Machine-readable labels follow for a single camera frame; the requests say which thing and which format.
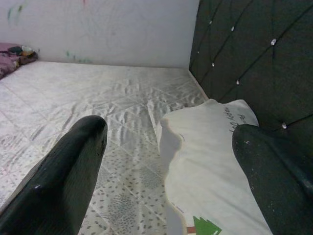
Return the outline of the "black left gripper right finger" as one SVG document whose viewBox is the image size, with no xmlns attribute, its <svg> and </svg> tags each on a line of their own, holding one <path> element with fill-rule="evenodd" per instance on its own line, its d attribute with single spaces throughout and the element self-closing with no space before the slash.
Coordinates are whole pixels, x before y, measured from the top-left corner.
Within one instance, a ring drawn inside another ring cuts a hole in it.
<svg viewBox="0 0 313 235">
<path fill-rule="evenodd" d="M 286 137 L 239 125 L 232 148 L 274 235 L 313 233 L 313 161 Z"/>
</svg>

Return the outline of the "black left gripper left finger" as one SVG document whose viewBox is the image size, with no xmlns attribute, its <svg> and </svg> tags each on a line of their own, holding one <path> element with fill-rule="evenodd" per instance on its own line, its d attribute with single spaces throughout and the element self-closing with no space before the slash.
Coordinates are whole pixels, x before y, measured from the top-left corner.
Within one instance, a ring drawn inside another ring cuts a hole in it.
<svg viewBox="0 0 313 235">
<path fill-rule="evenodd" d="M 107 131 L 100 116 L 79 119 L 5 201 L 1 234 L 78 234 L 96 186 Z"/>
</svg>

